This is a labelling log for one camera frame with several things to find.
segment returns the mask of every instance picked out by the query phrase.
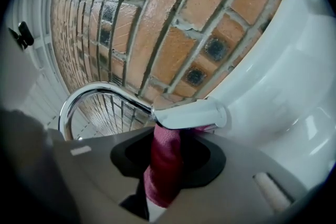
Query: red towel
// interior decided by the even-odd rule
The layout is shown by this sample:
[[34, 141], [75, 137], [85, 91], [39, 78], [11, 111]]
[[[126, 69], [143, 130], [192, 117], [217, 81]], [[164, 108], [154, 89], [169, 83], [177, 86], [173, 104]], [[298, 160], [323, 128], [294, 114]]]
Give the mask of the red towel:
[[179, 130], [155, 126], [151, 148], [151, 163], [144, 172], [147, 198], [167, 208], [180, 192], [183, 160]]

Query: white wall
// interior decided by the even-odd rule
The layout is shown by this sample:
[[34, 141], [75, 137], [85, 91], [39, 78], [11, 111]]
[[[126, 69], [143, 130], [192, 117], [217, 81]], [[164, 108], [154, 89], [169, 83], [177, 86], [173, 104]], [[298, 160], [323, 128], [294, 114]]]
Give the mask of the white wall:
[[[38, 71], [38, 77], [20, 109], [40, 120], [45, 127], [57, 129], [58, 115], [69, 91], [52, 47], [50, 9], [51, 0], [12, 0], [5, 24], [18, 33], [18, 24], [25, 21], [35, 40], [24, 52]], [[80, 110], [73, 117], [72, 131], [74, 138], [101, 136]]]

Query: mortar line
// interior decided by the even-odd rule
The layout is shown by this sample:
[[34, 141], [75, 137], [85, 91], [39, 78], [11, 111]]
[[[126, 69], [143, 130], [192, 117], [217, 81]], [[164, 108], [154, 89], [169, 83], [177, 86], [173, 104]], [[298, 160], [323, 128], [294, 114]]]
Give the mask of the mortar line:
[[[65, 4], [64, 4], [64, 18], [67, 17], [66, 14], [65, 14], [65, 9], [66, 9], [66, 6], [67, 6], [67, 1], [69, 1], [69, 0], [66, 0]], [[77, 69], [75, 68], [76, 67], [75, 65], [77, 65], [76, 57], [74, 57], [74, 61], [75, 61], [75, 65], [74, 65], [74, 63], [73, 63], [74, 61], [72, 61], [72, 55], [71, 55], [71, 44], [69, 44], [69, 42], [67, 40], [67, 36], [68, 36], [67, 34], [69, 33], [69, 24], [67, 26], [65, 26], [65, 32], [66, 32], [66, 36], [64, 38], [64, 41], [65, 41], [65, 44], [66, 44], [66, 47], [65, 47], [66, 48], [66, 52], [67, 52], [67, 55], [69, 57], [70, 65], [73, 68], [73, 72], [76, 73], [76, 71], [77, 71]], [[77, 88], [78, 88], [78, 86], [81, 85], [80, 83], [81, 83], [81, 81], [78, 81], [78, 78], [76, 76], [76, 85], [77, 85]]]
[[174, 91], [176, 85], [182, 79], [187, 69], [190, 67], [192, 62], [195, 60], [199, 52], [204, 47], [212, 31], [215, 29], [220, 20], [223, 18], [223, 15], [225, 14], [225, 8], [230, 6], [232, 2], [233, 0], [220, 1], [219, 5], [216, 7], [213, 14], [210, 16], [210, 18], [208, 19], [208, 21], [206, 22], [206, 24], [202, 29], [203, 38], [199, 42], [197, 42], [195, 46], [191, 49], [189, 55], [187, 56], [187, 58], [184, 60], [184, 63], [180, 67], [180, 70], [176, 73], [175, 77], [173, 78], [169, 88], [167, 89], [167, 93], [172, 93]]
[[92, 101], [92, 99], [93, 99], [93, 98], [89, 98], [89, 100], [86, 99], [86, 100], [83, 101], [83, 103], [85, 104], [86, 108], [87, 108], [89, 111], [92, 111], [92, 105], [95, 106], [95, 103], [96, 103], [95, 100], [93, 99], [93, 101]]
[[110, 121], [110, 123], [111, 123], [112, 130], [113, 130], [114, 133], [116, 133], [115, 130], [114, 130], [114, 127], [113, 127], [113, 123], [112, 123], [112, 121], [111, 121], [111, 116], [110, 116], [109, 110], [107, 109], [107, 105], [106, 105], [106, 96], [108, 96], [108, 95], [103, 95], [104, 105], [105, 105], [105, 107], [106, 107], [107, 115], [109, 116], [109, 121]]
[[90, 97], [92, 104], [95, 105], [96, 107], [94, 107], [94, 112], [95, 112], [95, 116], [96, 118], [100, 121], [100, 120], [103, 120], [102, 116], [101, 116], [101, 112], [99, 110], [100, 106], [97, 105], [97, 103], [99, 103], [99, 100], [97, 100], [97, 96], [96, 95], [93, 95]]
[[[69, 10], [69, 15], [68, 15], [68, 25], [66, 26], [66, 36], [67, 37], [69, 37], [69, 41], [67, 40], [67, 42], [66, 42], [66, 44], [68, 45], [67, 47], [68, 47], [68, 50], [70, 50], [71, 51], [71, 44], [69, 44], [70, 43], [70, 27], [69, 27], [69, 21], [70, 21], [70, 10]], [[73, 59], [74, 59], [74, 61], [75, 61], [75, 65], [74, 65], [74, 61], [71, 61], [71, 63], [72, 63], [72, 67], [73, 67], [73, 70], [74, 70], [74, 72], [75, 73], [78, 73], [77, 71], [78, 71], [78, 69], [77, 69], [77, 60], [76, 60], [76, 57], [73, 57]], [[81, 75], [80, 74], [78, 74], [78, 78], [79, 78], [79, 81], [78, 81], [78, 84], [79, 84], [79, 86], [82, 86], [82, 82], [80, 81], [80, 78], [81, 78]]]
[[[80, 2], [81, 0], [79, 0], [79, 3], [78, 3], [78, 10], [77, 10], [77, 21], [78, 21], [78, 12], [79, 12], [79, 5], [80, 5]], [[86, 1], [84, 1], [84, 5], [83, 5], [83, 11], [82, 11], [82, 17], [81, 17], [81, 32], [83, 33], [83, 14], [85, 13], [85, 7], [86, 7]], [[88, 59], [89, 59], [89, 66], [90, 66], [90, 73], [91, 73], [91, 76], [92, 76], [92, 72], [91, 72], [91, 58], [90, 58], [90, 38], [89, 38], [89, 33], [88, 33], [88, 36], [86, 37], [87, 38], [87, 41], [88, 41], [88, 51], [89, 51], [89, 55], [88, 55]], [[82, 51], [84, 53], [84, 45], [83, 45], [83, 35], [82, 35]], [[86, 72], [86, 76], [87, 76], [87, 79], [89, 81], [89, 77], [88, 77], [88, 70], [86, 69], [86, 65], [85, 65], [85, 62], [84, 62], [84, 67], [85, 67], [85, 72]]]
[[142, 8], [144, 0], [123, 0], [124, 3]]
[[[73, 29], [73, 27], [74, 27], [74, 25], [72, 24], [72, 36], [74, 36], [74, 29]], [[78, 53], [78, 39], [77, 39], [77, 25], [76, 25], [76, 36], [74, 37], [74, 39], [76, 39], [76, 44], [77, 44], [77, 54], [78, 54], [78, 57], [79, 57], [79, 53]], [[81, 42], [81, 51], [82, 51], [82, 57], [83, 57], [83, 62], [84, 62], [84, 50], [83, 50], [83, 37], [82, 37], [82, 42]], [[84, 79], [84, 76], [83, 76], [83, 74], [82, 74], [82, 70], [81, 70], [81, 68], [80, 68], [80, 73], [81, 73], [81, 76], [82, 76], [82, 78], [83, 78], [83, 81], [84, 81], [84, 84], [85, 84], [85, 79]]]
[[121, 129], [124, 131], [124, 101], [121, 101]]
[[[79, 5], [81, 3], [81, 0], [78, 0], [78, 5], [77, 5], [77, 22], [78, 22], [78, 12], [79, 12]], [[83, 33], [83, 13], [82, 13], [82, 17], [81, 17], [81, 32]], [[77, 31], [77, 23], [76, 23], [76, 40], [77, 40], [77, 44], [78, 44], [78, 31]], [[90, 42], [89, 42], [89, 39], [88, 40], [88, 50], [90, 49]], [[82, 49], [82, 54], [83, 54], [83, 62], [84, 62], [84, 69], [85, 69], [85, 74], [86, 74], [86, 78], [87, 78], [87, 81], [89, 81], [89, 77], [88, 77], [88, 72], [86, 70], [86, 65], [85, 65], [85, 56], [84, 56], [84, 44], [83, 44], [83, 36], [82, 36], [82, 42], [81, 42], [81, 49]]]
[[[109, 76], [109, 81], [112, 81], [112, 68], [111, 68], [111, 65], [112, 65], [112, 46], [113, 46], [113, 36], [114, 36], [114, 31], [115, 31], [115, 26], [117, 24], [117, 19], [118, 19], [118, 14], [119, 14], [119, 10], [120, 10], [120, 6], [122, 5], [123, 3], [123, 0], [119, 0], [118, 3], [117, 3], [117, 7], [115, 9], [115, 13], [114, 13], [114, 17], [113, 17], [113, 22], [112, 22], [112, 27], [111, 27], [111, 37], [110, 37], [110, 42], [109, 42], [109, 54], [108, 54], [108, 69], [109, 69], [109, 73], [108, 73], [108, 76]], [[116, 133], [119, 133], [119, 128], [118, 128], [118, 125], [117, 125], [117, 120], [116, 120], [116, 116], [115, 116], [115, 111], [114, 111], [114, 100], [113, 100], [113, 97], [111, 96], [110, 98], [111, 100], [111, 103], [112, 103], [112, 109], [113, 109], [113, 118], [114, 118], [114, 122], [115, 122], [115, 128], [117, 129], [117, 132]]]
[[164, 41], [166, 39], [166, 36], [169, 32], [170, 26], [173, 24], [173, 22], [176, 20], [178, 14], [180, 13], [181, 9], [183, 8], [185, 2], [187, 0], [176, 0], [175, 4], [173, 5], [172, 9], [170, 10], [170, 13], [164, 23], [164, 26], [161, 29], [161, 32], [157, 38], [157, 41], [154, 45], [151, 58], [148, 62], [146, 71], [144, 73], [144, 77], [142, 80], [142, 84], [140, 87], [140, 96], [144, 94], [145, 89], [147, 88], [148, 84], [150, 83], [151, 80], [151, 72], [158, 61], [160, 51], [164, 45]]
[[112, 22], [112, 28], [111, 28], [111, 39], [110, 39], [110, 43], [109, 43], [109, 81], [112, 81], [112, 68], [111, 68], [111, 65], [112, 65], [112, 53], [113, 53], [113, 38], [114, 38], [114, 31], [116, 30], [115, 26], [117, 24], [117, 20], [118, 20], [118, 16], [119, 16], [119, 11], [120, 11], [120, 7], [122, 5], [122, 3], [124, 2], [124, 0], [119, 0], [118, 1], [118, 4], [117, 4], [117, 7], [115, 9], [115, 13], [114, 13], [114, 17], [113, 17], [113, 22]]
[[99, 110], [99, 112], [100, 112], [101, 114], [103, 114], [103, 116], [100, 115], [101, 119], [102, 119], [102, 120], [105, 119], [105, 122], [103, 122], [103, 124], [105, 125], [105, 127], [107, 127], [107, 128], [110, 129], [110, 126], [107, 124], [109, 121], [108, 121], [108, 119], [106, 118], [106, 115], [105, 115], [104, 110], [103, 110], [103, 108], [102, 108], [103, 105], [100, 103], [100, 100], [99, 100], [99, 96], [98, 96], [98, 95], [95, 95], [94, 97], [95, 97], [95, 99], [97, 99], [96, 101], [100, 104], [100, 106], [98, 107], [98, 110]]
[[156, 77], [151, 77], [150, 81], [151, 81], [151, 85], [154, 85], [154, 86], [157, 85], [157, 86], [160, 86], [163, 89], [169, 87], [167, 84], [165, 84], [162, 81], [158, 80]]
[[135, 38], [137, 36], [138, 30], [139, 30], [139, 25], [141, 22], [141, 19], [146, 11], [147, 5], [150, 2], [150, 0], [145, 0], [143, 7], [139, 8], [138, 11], [136, 12], [134, 19], [133, 19], [133, 23], [131, 26], [131, 30], [130, 30], [130, 36], [129, 39], [127, 41], [127, 49], [126, 49], [126, 62], [124, 64], [124, 70], [123, 70], [123, 74], [122, 74], [122, 85], [125, 86], [126, 85], [126, 81], [127, 81], [127, 73], [128, 73], [128, 68], [129, 68], [129, 64], [130, 64], [130, 60], [131, 60], [131, 55], [132, 55], [132, 51], [133, 51], [133, 47], [135, 44]]
[[[90, 22], [91, 22], [91, 10], [92, 10], [92, 7], [93, 7], [93, 4], [94, 4], [94, 2], [95, 2], [95, 0], [92, 0], [92, 2], [91, 2], [91, 5], [90, 5], [90, 17], [89, 17], [89, 25], [88, 25], [88, 27], [90, 27]], [[90, 32], [89, 32], [89, 30], [88, 30], [88, 43], [90, 44]], [[99, 55], [99, 42], [98, 42], [98, 44], [97, 44], [97, 51], [96, 51], [96, 63], [97, 63], [97, 72], [98, 72], [98, 78], [99, 78], [99, 80], [100, 80], [100, 65], [99, 65], [99, 58], [98, 58], [98, 55]], [[94, 103], [95, 103], [95, 105], [97, 106], [97, 108], [98, 107], [101, 107], [101, 104], [100, 104], [100, 102], [99, 102], [99, 99], [98, 99], [98, 103], [97, 103], [97, 100], [96, 100], [96, 98], [93, 98], [93, 101], [94, 101]]]
[[131, 123], [130, 123], [130, 130], [132, 129], [132, 125], [133, 125], [133, 122], [134, 122], [134, 119], [135, 119], [135, 110], [136, 110], [136, 108], [133, 109]]
[[264, 10], [260, 13], [254, 25], [247, 30], [244, 37], [239, 42], [237, 49], [233, 51], [233, 53], [229, 56], [227, 61], [225, 61], [220, 67], [217, 68], [217, 70], [214, 72], [211, 79], [209, 79], [209, 81], [206, 84], [204, 84], [203, 87], [201, 87], [198, 91], [195, 92], [194, 96], [197, 97], [203, 94], [204, 92], [206, 92], [206, 90], [208, 90], [208, 88], [213, 85], [213, 83], [219, 78], [219, 76], [224, 71], [228, 70], [230, 66], [232, 66], [233, 61], [249, 45], [249, 42], [251, 41], [251, 38], [253, 38], [253, 35], [255, 34], [256, 30], [259, 29], [259, 27], [268, 19], [268, 15], [270, 14], [272, 8], [274, 7], [274, 3], [275, 3], [275, 0], [267, 1], [267, 3], [265, 4]]
[[101, 80], [100, 78], [100, 60], [99, 60], [99, 45], [100, 45], [100, 32], [101, 32], [101, 17], [102, 17], [102, 12], [104, 10], [104, 7], [105, 7], [105, 3], [106, 3], [106, 0], [103, 0], [102, 1], [102, 4], [101, 4], [101, 7], [100, 7], [100, 10], [99, 10], [99, 16], [98, 16], [98, 38], [97, 38], [97, 42], [98, 42], [98, 45], [97, 45], [97, 67], [98, 67], [98, 77], [99, 77], [99, 80]]
[[246, 31], [251, 26], [244, 20], [244, 18], [239, 13], [237, 13], [231, 7], [225, 8], [225, 14], [227, 14], [228, 16], [230, 16], [231, 19], [239, 23], [243, 27], [244, 31]]
[[[63, 5], [63, 9], [62, 9], [62, 15], [63, 16], [61, 15], [61, 17], [63, 17], [63, 18], [66, 18], [66, 16], [65, 16], [65, 8], [66, 8], [66, 1], [64, 1], [64, 5]], [[63, 28], [63, 27], [64, 27], [64, 25], [63, 26], [60, 25], [60, 29], [65, 30], [65, 34], [66, 34], [67, 33], [66, 32], [67, 31], [66, 27], [65, 28]], [[70, 68], [72, 67], [74, 69], [74, 63], [72, 62], [72, 59], [71, 59], [70, 54], [69, 54], [69, 46], [68, 46], [66, 38], [63, 35], [61, 35], [61, 41], [63, 41], [63, 42], [61, 42], [61, 44], [63, 43], [63, 48], [64, 48], [64, 51], [65, 51], [64, 56], [65, 56], [65, 58], [67, 58], [67, 56], [69, 57], [69, 60], [66, 61], [66, 62], [69, 62]]]
[[[101, 74], [100, 74], [100, 59], [99, 59], [99, 45], [100, 45], [100, 32], [101, 32], [101, 17], [102, 17], [102, 11], [103, 11], [104, 6], [105, 6], [105, 2], [106, 2], [106, 0], [103, 0], [103, 1], [102, 1], [101, 7], [100, 7], [100, 10], [99, 10], [99, 16], [98, 16], [97, 50], [96, 50], [96, 59], [97, 59], [97, 61], [96, 61], [96, 62], [97, 62], [98, 78], [99, 78], [99, 80], [101, 80]], [[102, 109], [103, 114], [104, 114], [104, 111], [103, 111], [103, 108], [102, 108], [102, 107], [105, 108], [105, 110], [106, 110], [106, 112], [107, 112], [107, 115], [109, 114], [109, 113], [108, 113], [108, 109], [107, 109], [107, 106], [106, 106], [105, 101], [104, 101], [104, 104], [101, 104], [101, 103], [100, 103], [100, 107], [101, 107], [101, 109]], [[105, 115], [105, 114], [104, 114], [104, 118], [105, 118], [105, 120], [106, 120], [107, 122], [109, 122], [109, 120], [106, 118], [106, 115]]]

